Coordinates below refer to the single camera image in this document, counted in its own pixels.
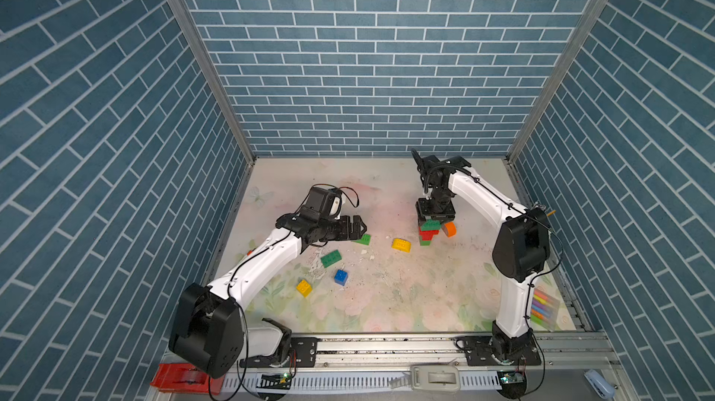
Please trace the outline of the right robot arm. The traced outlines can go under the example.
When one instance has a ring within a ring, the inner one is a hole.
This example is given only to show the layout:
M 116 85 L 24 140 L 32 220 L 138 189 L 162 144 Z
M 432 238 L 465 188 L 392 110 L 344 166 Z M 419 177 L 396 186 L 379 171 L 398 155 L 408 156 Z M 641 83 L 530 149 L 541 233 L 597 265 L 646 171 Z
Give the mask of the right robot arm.
M 551 255 L 549 220 L 541 207 L 525 207 L 493 187 L 461 156 L 411 156 L 425 196 L 415 203 L 420 239 L 429 242 L 455 220 L 452 200 L 460 196 L 496 231 L 492 262 L 501 274 L 501 300 L 492 327 L 493 357 L 511 362 L 533 342 L 530 325 L 534 284 L 544 276 Z

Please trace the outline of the light blue stapler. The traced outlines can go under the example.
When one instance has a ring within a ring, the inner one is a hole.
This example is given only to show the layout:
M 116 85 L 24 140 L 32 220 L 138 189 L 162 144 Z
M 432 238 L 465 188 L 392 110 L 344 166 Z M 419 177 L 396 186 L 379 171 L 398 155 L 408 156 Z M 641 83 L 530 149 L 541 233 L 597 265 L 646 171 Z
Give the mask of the light blue stapler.
M 616 388 L 610 382 L 607 382 L 599 371 L 590 369 L 585 372 L 584 377 L 600 399 L 612 400 L 616 397 Z

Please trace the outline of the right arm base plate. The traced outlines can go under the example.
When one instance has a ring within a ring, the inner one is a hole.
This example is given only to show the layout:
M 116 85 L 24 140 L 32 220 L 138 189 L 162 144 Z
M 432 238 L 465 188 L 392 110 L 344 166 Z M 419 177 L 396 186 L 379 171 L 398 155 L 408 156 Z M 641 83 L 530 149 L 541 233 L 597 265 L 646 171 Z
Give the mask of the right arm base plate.
M 542 364 L 536 342 L 528 334 L 515 340 L 505 339 L 500 335 L 459 336 L 454 339 L 454 345 L 465 355 L 469 367 Z

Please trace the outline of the small yellow lego brick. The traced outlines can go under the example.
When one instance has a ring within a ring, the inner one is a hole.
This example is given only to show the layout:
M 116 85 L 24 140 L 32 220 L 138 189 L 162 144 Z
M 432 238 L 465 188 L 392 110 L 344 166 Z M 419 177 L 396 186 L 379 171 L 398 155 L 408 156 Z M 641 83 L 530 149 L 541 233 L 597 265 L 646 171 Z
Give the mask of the small yellow lego brick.
M 312 286 L 304 279 L 302 279 L 295 288 L 304 298 L 306 298 L 313 289 Z

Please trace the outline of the small blue lego brick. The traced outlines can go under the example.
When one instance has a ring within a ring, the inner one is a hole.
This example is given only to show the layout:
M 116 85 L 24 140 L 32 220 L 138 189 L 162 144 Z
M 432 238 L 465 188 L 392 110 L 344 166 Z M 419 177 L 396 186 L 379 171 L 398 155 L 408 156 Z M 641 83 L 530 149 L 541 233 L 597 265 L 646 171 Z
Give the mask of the small blue lego brick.
M 334 275 L 334 282 L 342 287 L 346 285 L 348 280 L 348 272 L 344 270 L 337 270 Z

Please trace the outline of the orange round lego piece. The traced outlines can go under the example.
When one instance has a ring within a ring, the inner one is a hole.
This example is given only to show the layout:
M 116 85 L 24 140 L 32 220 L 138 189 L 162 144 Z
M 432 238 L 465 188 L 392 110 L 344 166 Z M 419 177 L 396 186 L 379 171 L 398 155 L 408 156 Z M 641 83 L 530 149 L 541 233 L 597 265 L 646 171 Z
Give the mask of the orange round lego piece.
M 453 222 L 443 223 L 441 229 L 447 237 L 453 237 L 456 235 L 456 227 Z

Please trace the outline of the long green lego brick back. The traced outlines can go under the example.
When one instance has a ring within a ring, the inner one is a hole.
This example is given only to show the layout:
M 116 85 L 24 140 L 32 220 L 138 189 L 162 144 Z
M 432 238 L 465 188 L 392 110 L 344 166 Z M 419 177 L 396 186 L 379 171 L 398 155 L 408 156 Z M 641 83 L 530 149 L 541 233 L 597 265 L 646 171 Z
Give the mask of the long green lego brick back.
M 365 233 L 360 239 L 354 240 L 354 243 L 358 243 L 364 246 L 368 246 L 371 242 L 371 236 L 368 235 L 368 233 Z

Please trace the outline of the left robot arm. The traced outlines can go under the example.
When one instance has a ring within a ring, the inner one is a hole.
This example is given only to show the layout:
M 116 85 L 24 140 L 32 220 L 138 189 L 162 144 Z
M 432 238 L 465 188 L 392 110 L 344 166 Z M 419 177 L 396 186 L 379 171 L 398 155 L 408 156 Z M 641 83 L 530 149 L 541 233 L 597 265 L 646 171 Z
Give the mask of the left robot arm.
M 251 326 L 246 310 L 281 269 L 307 248 L 365 235 L 367 226 L 360 216 L 342 213 L 344 203 L 358 207 L 357 192 L 313 185 L 300 207 L 280 216 L 275 229 L 251 254 L 208 285 L 187 287 L 175 311 L 169 350 L 214 379 L 236 364 L 286 365 L 292 353 L 292 331 L 268 318 Z

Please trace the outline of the yellow rounded lego brick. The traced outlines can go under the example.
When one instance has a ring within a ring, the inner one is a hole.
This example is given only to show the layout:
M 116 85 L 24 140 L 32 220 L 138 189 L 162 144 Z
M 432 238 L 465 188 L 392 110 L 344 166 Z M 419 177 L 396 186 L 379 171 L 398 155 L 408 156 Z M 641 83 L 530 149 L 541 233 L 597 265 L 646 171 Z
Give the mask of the yellow rounded lego brick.
M 392 241 L 391 248 L 393 248 L 394 250 L 398 250 L 400 252 L 410 253 L 411 252 L 411 242 L 404 240 L 404 239 L 400 239 L 400 238 L 394 238 Z

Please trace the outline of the long green lego brick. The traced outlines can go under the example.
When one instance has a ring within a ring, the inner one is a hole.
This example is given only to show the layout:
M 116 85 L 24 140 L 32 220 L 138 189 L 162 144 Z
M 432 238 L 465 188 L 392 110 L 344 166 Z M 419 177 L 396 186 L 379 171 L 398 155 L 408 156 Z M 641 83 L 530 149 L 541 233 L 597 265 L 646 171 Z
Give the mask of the long green lego brick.
M 339 250 L 333 250 L 332 252 L 320 257 L 320 262 L 324 268 L 329 268 L 336 263 L 342 261 L 342 255 Z
M 439 220 L 425 220 L 420 224 L 419 230 L 421 232 L 439 231 L 441 226 L 442 223 Z
M 368 246 L 371 242 L 371 236 L 368 235 L 368 233 L 365 233 L 360 239 L 354 240 L 354 243 L 358 243 L 364 246 Z

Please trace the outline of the red tape dispenser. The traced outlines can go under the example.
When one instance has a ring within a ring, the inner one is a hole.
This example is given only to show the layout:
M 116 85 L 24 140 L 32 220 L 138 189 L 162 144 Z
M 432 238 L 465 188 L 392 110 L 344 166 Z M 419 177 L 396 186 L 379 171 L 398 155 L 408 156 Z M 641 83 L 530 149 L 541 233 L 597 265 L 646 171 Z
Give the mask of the red tape dispenser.
M 187 363 L 160 364 L 151 386 L 161 393 L 212 394 L 217 397 L 223 389 L 225 376 L 212 379 L 197 367 Z

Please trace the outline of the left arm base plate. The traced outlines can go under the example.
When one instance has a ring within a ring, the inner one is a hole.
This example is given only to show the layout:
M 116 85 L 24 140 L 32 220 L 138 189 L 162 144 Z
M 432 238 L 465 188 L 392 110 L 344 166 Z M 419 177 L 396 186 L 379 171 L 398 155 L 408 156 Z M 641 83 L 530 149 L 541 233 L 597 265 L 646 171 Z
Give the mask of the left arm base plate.
M 251 356 L 248 359 L 240 360 L 242 369 L 286 369 L 292 358 L 295 358 L 294 366 L 303 369 L 304 367 L 315 367 L 318 354 L 317 337 L 292 337 L 290 346 L 287 348 L 288 354 L 285 357 L 279 352 L 277 356 L 259 356 L 251 348 Z

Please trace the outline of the long green lego brick middle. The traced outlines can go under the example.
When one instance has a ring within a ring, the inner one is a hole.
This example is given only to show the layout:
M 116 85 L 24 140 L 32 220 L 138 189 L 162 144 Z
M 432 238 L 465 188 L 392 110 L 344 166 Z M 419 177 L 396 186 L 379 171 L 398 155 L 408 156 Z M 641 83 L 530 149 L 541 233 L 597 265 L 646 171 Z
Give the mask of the long green lego brick middle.
M 320 257 L 320 262 L 324 268 L 329 268 L 336 263 L 342 261 L 342 255 L 339 250 L 333 250 L 332 252 Z

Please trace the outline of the long green lego brick front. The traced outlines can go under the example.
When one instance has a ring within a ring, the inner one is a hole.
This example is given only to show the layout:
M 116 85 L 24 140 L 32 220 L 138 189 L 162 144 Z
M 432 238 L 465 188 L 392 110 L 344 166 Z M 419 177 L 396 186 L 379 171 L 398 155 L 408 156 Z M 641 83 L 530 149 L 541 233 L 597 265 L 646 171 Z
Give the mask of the long green lego brick front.
M 425 220 L 420 224 L 419 230 L 421 232 L 439 231 L 441 226 L 442 223 L 439 220 Z

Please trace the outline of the pack of coloured markers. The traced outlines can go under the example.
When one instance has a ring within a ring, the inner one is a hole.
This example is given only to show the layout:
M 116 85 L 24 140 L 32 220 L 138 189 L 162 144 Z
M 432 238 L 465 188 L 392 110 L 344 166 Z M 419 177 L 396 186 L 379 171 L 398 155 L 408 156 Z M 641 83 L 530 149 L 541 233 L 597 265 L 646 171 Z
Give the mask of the pack of coloured markers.
M 534 291 L 531 306 L 531 319 L 536 325 L 545 330 L 556 330 L 560 311 L 558 299 L 550 296 L 541 289 Z

